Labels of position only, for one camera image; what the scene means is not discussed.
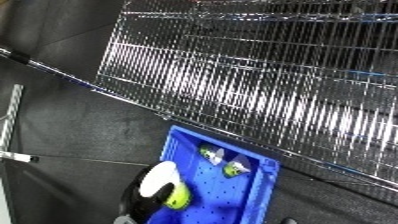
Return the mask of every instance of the wire shelf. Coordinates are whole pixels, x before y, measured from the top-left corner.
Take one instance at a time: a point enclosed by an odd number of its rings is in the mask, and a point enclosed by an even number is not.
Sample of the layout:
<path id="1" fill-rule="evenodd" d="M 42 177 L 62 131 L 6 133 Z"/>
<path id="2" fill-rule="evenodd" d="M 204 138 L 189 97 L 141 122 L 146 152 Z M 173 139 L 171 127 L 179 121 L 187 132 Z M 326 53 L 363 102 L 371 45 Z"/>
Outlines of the wire shelf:
<path id="1" fill-rule="evenodd" d="M 398 2 L 126 1 L 96 83 L 398 189 Z"/>

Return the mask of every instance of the metal pole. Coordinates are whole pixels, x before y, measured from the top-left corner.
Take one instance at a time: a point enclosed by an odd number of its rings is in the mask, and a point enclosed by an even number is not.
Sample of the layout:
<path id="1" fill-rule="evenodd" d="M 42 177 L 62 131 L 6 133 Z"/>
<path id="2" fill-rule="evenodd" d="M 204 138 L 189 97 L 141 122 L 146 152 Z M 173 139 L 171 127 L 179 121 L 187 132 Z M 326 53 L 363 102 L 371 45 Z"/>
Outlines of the metal pole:
<path id="1" fill-rule="evenodd" d="M 27 65 L 29 67 L 32 67 L 34 69 L 40 70 L 42 72 L 57 76 L 58 78 L 65 79 L 71 83 L 83 86 L 85 88 L 91 89 L 93 91 L 109 94 L 109 95 L 114 95 L 115 94 L 111 91 L 108 91 L 102 87 L 99 87 L 97 85 L 94 85 L 90 82 L 84 81 L 82 79 L 76 78 L 74 75 L 71 75 L 69 73 L 60 71 L 56 68 L 50 67 L 46 64 L 43 64 L 38 61 L 34 61 L 31 59 L 31 57 L 27 54 L 24 54 L 19 51 L 10 51 L 5 48 L 0 48 L 0 57 L 11 59 L 13 61 L 19 62 L 21 64 Z"/>
<path id="2" fill-rule="evenodd" d="M 14 85 L 7 114 L 0 119 L 4 120 L 3 130 L 0 132 L 0 160 L 11 159 L 25 163 L 37 162 L 38 157 L 36 156 L 9 152 L 9 145 L 14 130 L 15 120 L 18 114 L 22 92 L 23 92 L 23 86 Z"/>

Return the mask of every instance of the chrome wire shelving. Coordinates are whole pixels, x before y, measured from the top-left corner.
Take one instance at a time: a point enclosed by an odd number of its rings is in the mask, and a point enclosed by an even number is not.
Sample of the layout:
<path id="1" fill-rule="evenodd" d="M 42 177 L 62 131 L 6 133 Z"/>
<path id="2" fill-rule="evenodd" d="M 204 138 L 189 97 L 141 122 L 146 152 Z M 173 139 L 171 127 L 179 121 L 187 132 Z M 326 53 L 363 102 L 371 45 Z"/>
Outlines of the chrome wire shelving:
<path id="1" fill-rule="evenodd" d="M 126 1 L 96 85 L 398 191 L 397 18 L 397 1 Z"/>

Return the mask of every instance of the blue plastic bin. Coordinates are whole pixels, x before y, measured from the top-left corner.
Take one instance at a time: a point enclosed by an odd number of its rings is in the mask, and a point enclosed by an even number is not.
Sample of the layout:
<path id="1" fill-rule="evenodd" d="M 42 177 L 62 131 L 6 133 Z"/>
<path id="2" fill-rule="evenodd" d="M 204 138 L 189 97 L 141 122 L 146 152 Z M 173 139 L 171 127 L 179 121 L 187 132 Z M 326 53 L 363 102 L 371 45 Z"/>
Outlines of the blue plastic bin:
<path id="1" fill-rule="evenodd" d="M 221 164 L 213 166 L 199 154 L 204 143 L 225 149 Z M 247 156 L 252 171 L 224 177 L 223 166 L 239 154 Z M 149 224 L 263 223 L 279 171 L 277 161 L 177 126 L 171 128 L 160 159 L 177 164 L 193 198 L 183 211 L 162 208 Z"/>

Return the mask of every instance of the dark floor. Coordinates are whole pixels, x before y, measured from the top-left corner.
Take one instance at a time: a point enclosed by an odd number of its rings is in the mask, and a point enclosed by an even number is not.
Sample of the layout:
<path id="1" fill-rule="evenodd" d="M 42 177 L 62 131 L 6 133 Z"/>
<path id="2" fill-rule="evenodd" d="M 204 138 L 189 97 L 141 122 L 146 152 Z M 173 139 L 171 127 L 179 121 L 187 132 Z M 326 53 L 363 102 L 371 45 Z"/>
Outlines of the dark floor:
<path id="1" fill-rule="evenodd" d="M 122 0 L 20 0 L 0 6 L 0 44 L 93 80 Z M 106 224 L 123 188 L 157 160 L 172 125 L 136 106 L 0 60 L 0 112 L 26 86 L 11 149 L 37 164 L 4 163 L 15 224 Z M 267 223 L 396 223 L 398 210 L 283 169 Z"/>

